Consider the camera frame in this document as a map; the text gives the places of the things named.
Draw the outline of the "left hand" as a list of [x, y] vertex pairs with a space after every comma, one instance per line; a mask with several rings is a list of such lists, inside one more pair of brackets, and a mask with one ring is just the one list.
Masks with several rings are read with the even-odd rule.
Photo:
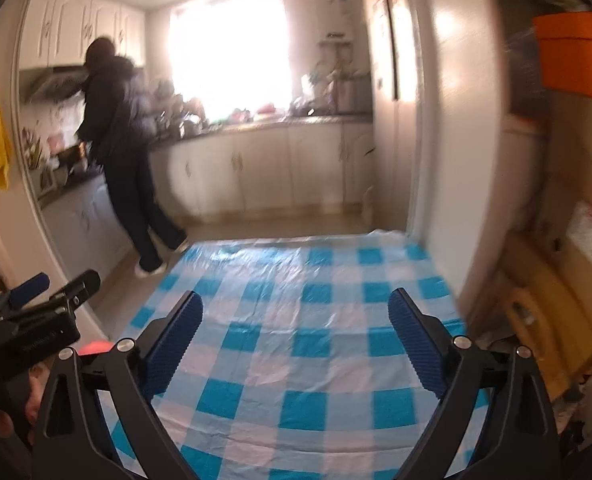
[[34, 444], [34, 427], [49, 374], [46, 364], [39, 362], [0, 385], [0, 438], [15, 434], [28, 444]]

